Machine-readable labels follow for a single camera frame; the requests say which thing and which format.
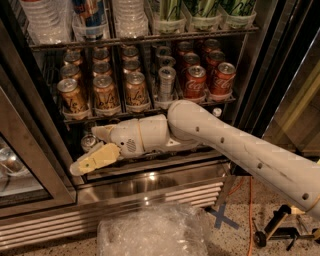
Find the clear plastic wrap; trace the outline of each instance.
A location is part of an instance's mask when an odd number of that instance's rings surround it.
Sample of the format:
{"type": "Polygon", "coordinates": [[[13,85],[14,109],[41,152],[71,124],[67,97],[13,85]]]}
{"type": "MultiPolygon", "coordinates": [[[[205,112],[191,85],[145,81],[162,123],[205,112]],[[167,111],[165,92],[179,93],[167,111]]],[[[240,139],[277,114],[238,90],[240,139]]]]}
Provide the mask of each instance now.
{"type": "Polygon", "coordinates": [[[115,219],[98,227],[98,256],[205,256],[209,219],[200,208],[161,205],[115,219]]]}

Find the white robotic arm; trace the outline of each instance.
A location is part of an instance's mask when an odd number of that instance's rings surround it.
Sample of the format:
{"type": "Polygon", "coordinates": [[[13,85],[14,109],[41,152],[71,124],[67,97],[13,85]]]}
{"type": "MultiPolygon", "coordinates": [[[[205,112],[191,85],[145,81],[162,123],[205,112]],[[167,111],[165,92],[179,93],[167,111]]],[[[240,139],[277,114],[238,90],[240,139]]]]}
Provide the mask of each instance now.
{"type": "Polygon", "coordinates": [[[194,139],[215,148],[320,220],[320,165],[225,124],[189,101],[170,106],[168,123],[177,138],[194,139]]]}
{"type": "Polygon", "coordinates": [[[167,119],[131,119],[93,131],[107,144],[93,148],[71,165],[82,175],[118,159],[156,151],[179,151],[203,143],[320,220],[320,165],[236,129],[190,101],[174,102],[167,119]]]}

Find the glass door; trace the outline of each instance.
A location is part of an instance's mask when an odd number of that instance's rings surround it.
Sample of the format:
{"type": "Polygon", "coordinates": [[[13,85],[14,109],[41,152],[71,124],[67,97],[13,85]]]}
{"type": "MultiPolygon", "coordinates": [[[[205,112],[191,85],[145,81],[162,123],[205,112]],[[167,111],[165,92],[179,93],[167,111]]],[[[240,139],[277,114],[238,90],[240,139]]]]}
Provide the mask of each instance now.
{"type": "Polygon", "coordinates": [[[4,91],[9,82],[0,65],[0,218],[74,203],[75,190],[25,105],[13,87],[4,91]]]}

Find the floor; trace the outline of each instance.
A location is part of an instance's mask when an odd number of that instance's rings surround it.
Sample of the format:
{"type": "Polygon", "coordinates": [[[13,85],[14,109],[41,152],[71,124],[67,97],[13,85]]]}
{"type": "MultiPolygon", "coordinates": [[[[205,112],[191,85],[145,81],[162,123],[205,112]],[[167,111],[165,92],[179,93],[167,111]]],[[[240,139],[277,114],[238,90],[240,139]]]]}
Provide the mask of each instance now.
{"type": "MultiPolygon", "coordinates": [[[[231,256],[247,255],[250,242],[249,228],[249,200],[250,178],[245,177],[241,187],[228,196],[225,205],[213,207],[211,213],[207,213],[211,223],[211,239],[208,246],[209,255],[231,256]]],[[[234,187],[239,184],[238,177],[234,187]]],[[[257,227],[262,230],[271,217],[273,211],[285,203],[278,195],[266,188],[257,180],[252,182],[253,218],[257,227]]],[[[302,215],[304,225],[309,232],[320,227],[320,222],[302,215]]],[[[283,224],[296,227],[300,234],[306,234],[302,225],[298,224],[297,217],[291,215],[283,224]]],[[[0,252],[0,256],[93,256],[96,255],[97,234],[85,234],[77,237],[69,237],[52,242],[27,246],[0,252]]],[[[268,241],[264,248],[257,248],[253,244],[252,255],[319,255],[320,245],[311,240],[297,240],[290,251],[286,251],[291,240],[268,241]]]]}

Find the refrigerator door frame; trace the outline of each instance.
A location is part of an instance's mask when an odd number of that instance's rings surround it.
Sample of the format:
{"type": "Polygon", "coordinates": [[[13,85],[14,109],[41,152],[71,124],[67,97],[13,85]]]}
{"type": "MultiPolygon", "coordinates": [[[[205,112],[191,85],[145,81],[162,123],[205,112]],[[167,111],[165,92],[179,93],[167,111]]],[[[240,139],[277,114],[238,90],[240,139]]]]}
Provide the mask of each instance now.
{"type": "Polygon", "coordinates": [[[2,85],[9,82],[4,78],[4,71],[0,67],[0,118],[2,120],[0,133],[51,198],[37,201],[33,199],[31,202],[26,198],[24,203],[1,208],[0,218],[75,203],[75,189],[67,177],[59,175],[56,171],[61,169],[61,166],[21,99],[15,95],[13,104],[9,95],[3,90],[2,85]]]}

